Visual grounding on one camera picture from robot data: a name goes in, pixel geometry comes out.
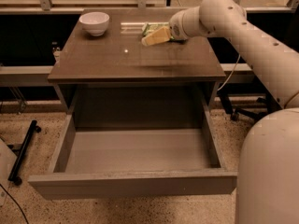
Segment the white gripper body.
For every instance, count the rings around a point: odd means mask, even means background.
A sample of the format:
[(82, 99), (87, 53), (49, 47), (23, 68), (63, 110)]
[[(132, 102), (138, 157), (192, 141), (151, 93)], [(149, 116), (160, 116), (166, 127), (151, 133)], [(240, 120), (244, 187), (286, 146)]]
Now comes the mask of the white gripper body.
[(187, 40), (196, 36), (204, 36), (206, 28), (200, 22), (199, 7), (181, 10), (169, 21), (171, 35), (176, 40)]

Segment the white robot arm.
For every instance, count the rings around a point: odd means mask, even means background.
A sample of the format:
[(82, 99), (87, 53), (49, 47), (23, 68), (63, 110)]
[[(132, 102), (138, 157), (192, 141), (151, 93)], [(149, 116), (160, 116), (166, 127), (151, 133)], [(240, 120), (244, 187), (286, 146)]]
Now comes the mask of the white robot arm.
[(251, 66), (280, 110), (249, 130), (239, 158), (237, 224), (299, 224), (299, 53), (247, 21), (233, 0), (203, 0), (142, 38), (223, 37)]

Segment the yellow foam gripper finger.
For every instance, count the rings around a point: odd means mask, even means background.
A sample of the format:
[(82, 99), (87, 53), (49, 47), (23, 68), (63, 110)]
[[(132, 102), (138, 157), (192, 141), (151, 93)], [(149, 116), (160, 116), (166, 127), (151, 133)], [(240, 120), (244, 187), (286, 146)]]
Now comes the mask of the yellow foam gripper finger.
[(170, 29), (166, 26), (163, 26), (149, 33), (148, 35), (144, 36), (141, 39), (141, 43), (144, 46), (152, 46), (152, 45), (168, 42), (170, 39), (171, 39)]

